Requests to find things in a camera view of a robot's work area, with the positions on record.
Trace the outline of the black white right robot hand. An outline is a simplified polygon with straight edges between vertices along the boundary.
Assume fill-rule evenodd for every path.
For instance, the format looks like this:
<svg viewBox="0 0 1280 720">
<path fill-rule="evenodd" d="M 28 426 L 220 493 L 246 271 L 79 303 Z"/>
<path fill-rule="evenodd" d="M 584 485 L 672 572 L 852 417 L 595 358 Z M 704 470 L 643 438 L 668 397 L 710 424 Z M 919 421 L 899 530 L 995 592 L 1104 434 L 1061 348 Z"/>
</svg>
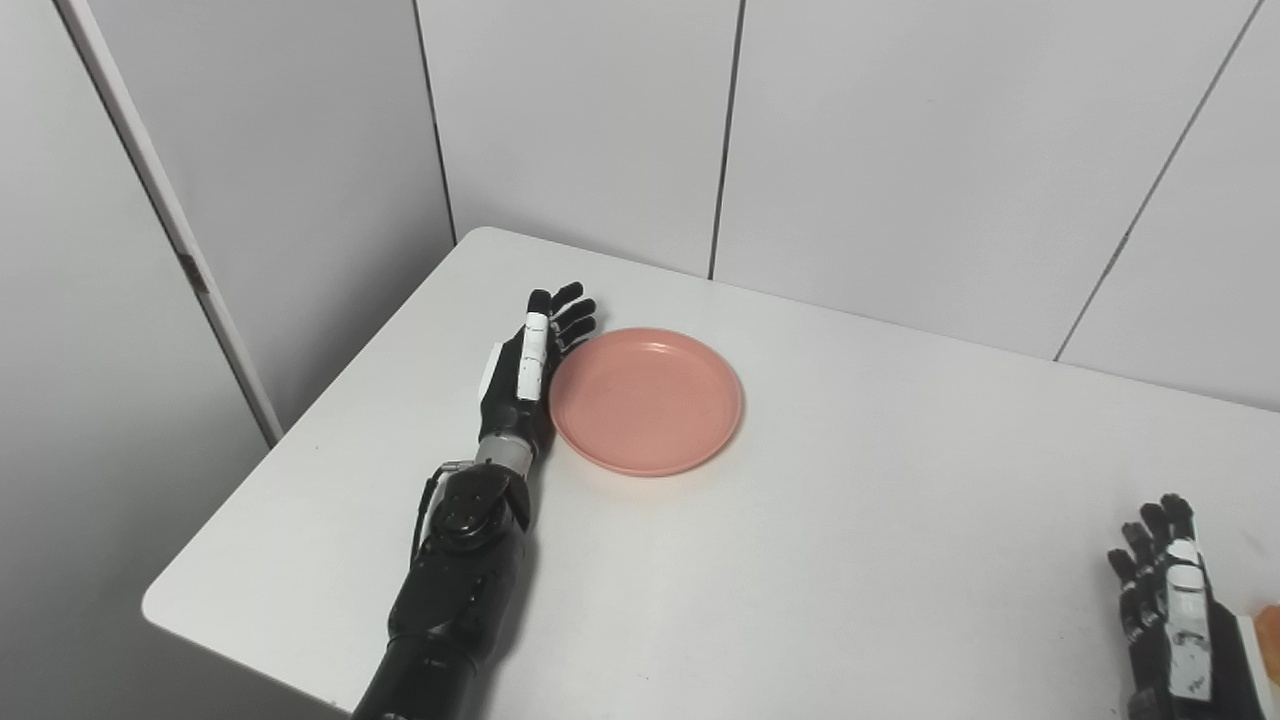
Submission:
<svg viewBox="0 0 1280 720">
<path fill-rule="evenodd" d="M 1276 719 L 1279 607 L 1233 612 L 1213 588 L 1194 510 L 1176 493 L 1139 509 L 1110 550 L 1134 691 L 1129 719 Z"/>
</svg>

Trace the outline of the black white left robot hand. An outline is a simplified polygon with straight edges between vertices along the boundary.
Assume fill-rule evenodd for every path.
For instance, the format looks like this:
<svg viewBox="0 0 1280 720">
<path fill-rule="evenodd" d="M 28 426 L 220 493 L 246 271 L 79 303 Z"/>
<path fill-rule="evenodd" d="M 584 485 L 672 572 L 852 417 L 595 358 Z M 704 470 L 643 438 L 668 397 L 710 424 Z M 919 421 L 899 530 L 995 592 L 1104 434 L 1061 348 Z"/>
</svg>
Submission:
<svg viewBox="0 0 1280 720">
<path fill-rule="evenodd" d="M 582 283 L 534 290 L 525 319 L 498 351 L 480 400 L 479 437 L 516 436 L 541 454 L 554 437 L 550 382 L 563 360 L 596 331 L 596 301 Z"/>
</svg>

